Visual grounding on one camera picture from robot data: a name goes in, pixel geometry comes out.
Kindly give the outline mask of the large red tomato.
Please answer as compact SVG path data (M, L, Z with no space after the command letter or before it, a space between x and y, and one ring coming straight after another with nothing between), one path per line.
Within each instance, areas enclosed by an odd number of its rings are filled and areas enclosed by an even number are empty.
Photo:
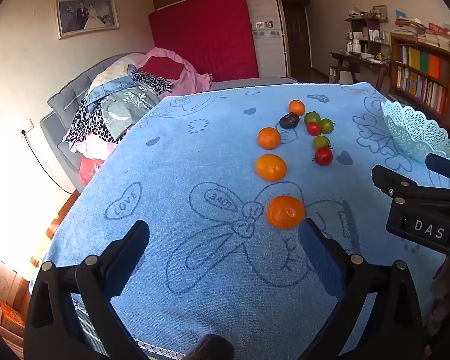
M314 161L320 166L328 166L333 161L332 150L328 147L319 147L314 155Z

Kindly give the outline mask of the green tomato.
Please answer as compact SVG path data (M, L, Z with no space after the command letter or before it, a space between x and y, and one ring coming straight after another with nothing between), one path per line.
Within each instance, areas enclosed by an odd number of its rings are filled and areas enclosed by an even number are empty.
M331 149L332 145L330 140L326 136L316 136L313 141L312 145L315 150L318 150L319 148L326 147L328 149Z
M309 123L317 123L319 124L321 121L321 117L320 115L315 112L315 111L311 111L305 114L305 119L304 122L306 125L308 125Z
M320 120L320 130L322 134L330 134L334 130L334 123L331 119L321 119Z

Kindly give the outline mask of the small red tomato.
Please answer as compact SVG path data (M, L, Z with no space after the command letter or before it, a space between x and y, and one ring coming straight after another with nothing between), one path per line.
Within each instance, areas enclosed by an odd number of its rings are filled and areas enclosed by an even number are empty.
M320 123L309 122L308 125L306 126L306 130L308 134L313 137L319 136L321 134Z

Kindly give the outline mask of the oval orange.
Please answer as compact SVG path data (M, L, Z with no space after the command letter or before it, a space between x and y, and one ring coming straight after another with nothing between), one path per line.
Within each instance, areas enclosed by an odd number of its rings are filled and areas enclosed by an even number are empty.
M255 172L266 181L280 181L286 176L287 171L286 162L274 154L264 154L255 162Z

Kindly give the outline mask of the dark purple wrinkled fruit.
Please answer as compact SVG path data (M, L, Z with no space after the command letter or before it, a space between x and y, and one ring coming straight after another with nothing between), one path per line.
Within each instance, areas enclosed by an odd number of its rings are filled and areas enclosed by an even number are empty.
M299 122L300 122L299 115L297 115L294 112L289 112L280 119L279 125L284 129L294 129L295 127L297 127Z

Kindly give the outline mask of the small mandarin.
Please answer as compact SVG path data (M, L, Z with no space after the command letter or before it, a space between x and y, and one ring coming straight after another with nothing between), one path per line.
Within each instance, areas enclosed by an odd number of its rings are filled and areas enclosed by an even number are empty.
M305 114L305 104L298 99L294 99L289 102L289 111L297 116L303 116Z

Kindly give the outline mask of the bumpy mandarin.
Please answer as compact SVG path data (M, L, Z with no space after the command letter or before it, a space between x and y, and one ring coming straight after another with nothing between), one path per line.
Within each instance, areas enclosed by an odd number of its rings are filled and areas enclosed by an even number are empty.
M281 135L276 128L264 127L257 134L257 144L263 149L274 150L280 146Z

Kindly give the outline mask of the light blue lattice basket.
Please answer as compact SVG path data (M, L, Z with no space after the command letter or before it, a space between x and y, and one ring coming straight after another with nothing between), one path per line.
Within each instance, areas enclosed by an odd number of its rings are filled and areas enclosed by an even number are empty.
M406 155L423 164L429 154L450 160L450 137L435 120L390 100L381 109L390 135Z

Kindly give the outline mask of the wooden bookshelf with books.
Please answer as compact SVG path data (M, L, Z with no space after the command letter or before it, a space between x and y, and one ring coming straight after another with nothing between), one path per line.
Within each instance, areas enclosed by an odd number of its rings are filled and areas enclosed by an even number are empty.
M450 25L397 18L391 32L389 92L450 136Z

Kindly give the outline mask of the wooden desk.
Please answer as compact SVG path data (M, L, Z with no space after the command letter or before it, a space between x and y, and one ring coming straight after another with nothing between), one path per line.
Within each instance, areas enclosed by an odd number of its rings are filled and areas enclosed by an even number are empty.
M348 69L352 77L354 84L358 83L356 73L359 68L366 68L369 71L377 75L375 89L381 91L385 77L391 76L391 68L386 63L373 63L370 60L362 59L346 52L331 52L331 57L337 61L336 75L334 78L334 83L338 84L341 78L341 72L345 70L344 64L348 64Z

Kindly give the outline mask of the small desk shelf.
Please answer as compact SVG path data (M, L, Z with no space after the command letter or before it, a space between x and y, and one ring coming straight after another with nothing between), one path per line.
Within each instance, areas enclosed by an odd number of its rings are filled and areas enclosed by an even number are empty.
M373 6L370 10L355 7L349 10L345 21L350 24L348 52L364 59L385 60L389 55L389 33L382 29L389 21L386 5Z

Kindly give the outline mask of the dark wooden door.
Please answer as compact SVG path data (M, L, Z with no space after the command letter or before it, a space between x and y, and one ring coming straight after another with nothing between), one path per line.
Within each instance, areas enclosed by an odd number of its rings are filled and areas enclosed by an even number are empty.
M305 82L311 75L311 45L306 7L310 0L281 0L291 76Z

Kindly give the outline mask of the red upright mattress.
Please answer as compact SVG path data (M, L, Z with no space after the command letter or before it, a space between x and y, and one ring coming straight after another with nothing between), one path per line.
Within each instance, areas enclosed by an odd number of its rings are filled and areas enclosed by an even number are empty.
M149 16L156 47L215 81L259 77L246 0L186 0Z

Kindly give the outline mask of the pile of clothes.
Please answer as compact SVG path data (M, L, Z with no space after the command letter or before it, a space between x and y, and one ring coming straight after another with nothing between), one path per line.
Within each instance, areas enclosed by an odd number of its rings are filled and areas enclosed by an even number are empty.
M155 47L125 55L93 78L78 96L63 141L81 154L79 182L87 185L131 127L167 96L206 92L213 84L176 52Z

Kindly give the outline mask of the framed wedding photo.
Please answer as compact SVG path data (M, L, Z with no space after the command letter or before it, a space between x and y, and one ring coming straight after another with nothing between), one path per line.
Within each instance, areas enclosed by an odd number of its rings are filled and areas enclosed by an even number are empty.
M120 27L113 0L56 0L55 8L60 39Z

